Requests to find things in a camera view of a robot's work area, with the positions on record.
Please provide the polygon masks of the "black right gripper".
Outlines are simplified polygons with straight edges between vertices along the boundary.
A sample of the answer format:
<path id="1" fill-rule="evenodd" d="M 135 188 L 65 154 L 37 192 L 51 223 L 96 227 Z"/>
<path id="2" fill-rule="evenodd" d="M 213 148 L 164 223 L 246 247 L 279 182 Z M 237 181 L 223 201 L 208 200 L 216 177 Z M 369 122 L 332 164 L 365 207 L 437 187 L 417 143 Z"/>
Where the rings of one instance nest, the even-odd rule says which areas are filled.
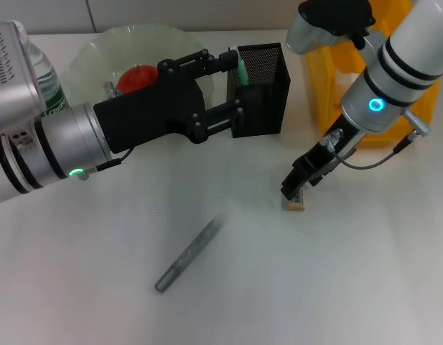
<path id="1" fill-rule="evenodd" d="M 365 132 L 353 126 L 345 117 L 338 117 L 325 134 L 330 134 L 337 129 L 342 130 L 342 138 L 335 145 L 335 152 L 340 157 L 352 152 L 365 136 Z M 281 193 L 290 201 L 306 182 L 315 187 L 324 176 L 332 172 L 338 165 L 339 162 L 332 156 L 328 148 L 317 143 L 295 160 L 292 171 L 281 183 Z"/>

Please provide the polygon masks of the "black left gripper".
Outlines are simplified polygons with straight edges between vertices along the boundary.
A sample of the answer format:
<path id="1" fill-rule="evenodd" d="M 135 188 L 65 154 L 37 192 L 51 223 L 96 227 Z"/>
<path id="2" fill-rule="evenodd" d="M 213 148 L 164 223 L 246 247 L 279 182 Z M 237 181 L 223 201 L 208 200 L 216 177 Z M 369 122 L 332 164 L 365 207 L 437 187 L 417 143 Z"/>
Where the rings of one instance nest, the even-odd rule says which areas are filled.
<path id="1" fill-rule="evenodd" d="M 120 153 L 168 134 L 181 134 L 194 144 L 243 122 L 243 103 L 227 101 L 205 111 L 196 78 L 238 67 L 238 53 L 218 57 L 207 49 L 176 60 L 166 59 L 157 80 L 146 88 L 125 93 L 93 106 L 107 144 Z"/>

